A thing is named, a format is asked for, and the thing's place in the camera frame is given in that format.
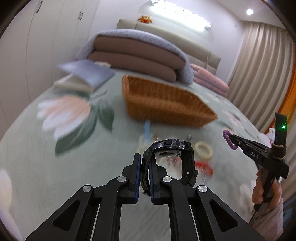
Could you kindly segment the pink sleeve forearm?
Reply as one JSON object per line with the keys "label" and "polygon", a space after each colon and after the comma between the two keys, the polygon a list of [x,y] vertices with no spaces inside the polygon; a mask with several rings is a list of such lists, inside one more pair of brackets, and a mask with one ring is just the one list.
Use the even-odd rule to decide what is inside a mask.
{"label": "pink sleeve forearm", "polygon": [[274,210],[259,216],[251,227],[265,240],[277,240],[283,233],[283,198]]}

